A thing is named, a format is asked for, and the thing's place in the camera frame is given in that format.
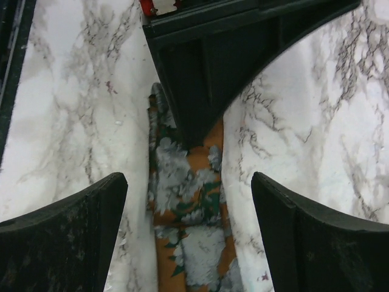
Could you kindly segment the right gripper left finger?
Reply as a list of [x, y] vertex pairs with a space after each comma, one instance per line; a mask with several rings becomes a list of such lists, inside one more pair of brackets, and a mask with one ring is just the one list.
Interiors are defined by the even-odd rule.
[[128, 183], [116, 172], [1, 223], [1, 291], [103, 291]]

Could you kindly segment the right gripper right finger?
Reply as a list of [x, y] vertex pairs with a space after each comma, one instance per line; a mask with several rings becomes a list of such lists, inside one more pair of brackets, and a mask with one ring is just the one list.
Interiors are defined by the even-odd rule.
[[263, 173], [251, 189], [275, 291], [388, 291], [388, 225], [331, 209]]

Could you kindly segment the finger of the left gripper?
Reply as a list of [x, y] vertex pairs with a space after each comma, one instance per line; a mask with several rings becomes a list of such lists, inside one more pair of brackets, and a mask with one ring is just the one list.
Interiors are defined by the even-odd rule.
[[268, 64], [359, 1], [181, 1], [142, 28], [184, 142], [199, 145]]

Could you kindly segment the orange floral tie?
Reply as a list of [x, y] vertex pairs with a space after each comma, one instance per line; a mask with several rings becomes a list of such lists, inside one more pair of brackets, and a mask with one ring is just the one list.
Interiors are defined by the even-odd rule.
[[223, 123], [188, 148], [162, 86], [153, 84], [148, 117], [148, 208], [153, 216], [159, 291], [242, 291], [221, 181]]

